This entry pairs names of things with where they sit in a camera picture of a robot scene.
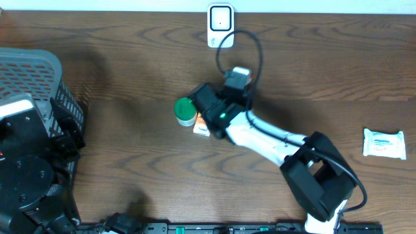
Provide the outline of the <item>orange small box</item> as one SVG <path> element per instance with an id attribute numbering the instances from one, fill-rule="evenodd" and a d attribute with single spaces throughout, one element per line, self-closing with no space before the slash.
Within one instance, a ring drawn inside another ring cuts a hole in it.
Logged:
<path id="1" fill-rule="evenodd" d="M 205 123 L 205 120 L 202 118 L 202 114 L 199 112 L 194 124 L 193 133 L 205 137 L 210 137 L 211 132 Z"/>

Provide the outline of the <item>green lid jar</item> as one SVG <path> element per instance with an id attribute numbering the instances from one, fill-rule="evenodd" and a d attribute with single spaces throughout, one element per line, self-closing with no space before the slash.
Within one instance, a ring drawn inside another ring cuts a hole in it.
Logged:
<path id="1" fill-rule="evenodd" d="M 184 127 L 194 125 L 198 115 L 192 100 L 188 97 L 181 97 L 175 102 L 174 114 L 178 123 Z"/>

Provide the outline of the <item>teal wet wipes pack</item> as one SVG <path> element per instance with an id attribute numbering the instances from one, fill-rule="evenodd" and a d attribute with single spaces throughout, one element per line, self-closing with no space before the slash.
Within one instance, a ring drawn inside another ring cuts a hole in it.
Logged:
<path id="1" fill-rule="evenodd" d="M 406 160 L 404 133 L 381 133 L 364 128 L 363 155 Z"/>

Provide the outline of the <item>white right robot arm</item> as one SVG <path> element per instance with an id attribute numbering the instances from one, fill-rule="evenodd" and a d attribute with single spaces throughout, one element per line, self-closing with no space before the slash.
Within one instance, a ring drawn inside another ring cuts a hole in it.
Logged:
<path id="1" fill-rule="evenodd" d="M 306 232 L 336 233 L 358 181 L 326 135 L 305 136 L 280 129 L 246 110 L 244 97 L 215 90 L 209 83 L 197 86 L 189 98 L 216 137 L 248 148 L 279 167 L 307 213 Z"/>

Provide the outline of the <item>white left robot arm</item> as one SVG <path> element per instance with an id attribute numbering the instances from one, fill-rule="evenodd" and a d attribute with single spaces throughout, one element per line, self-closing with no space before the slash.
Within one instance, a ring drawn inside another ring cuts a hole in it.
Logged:
<path id="1" fill-rule="evenodd" d="M 1 102 L 1 232 L 75 233 L 81 223 L 68 163 L 77 161 L 83 134 L 54 99 L 62 129 L 50 136 L 30 94 Z"/>

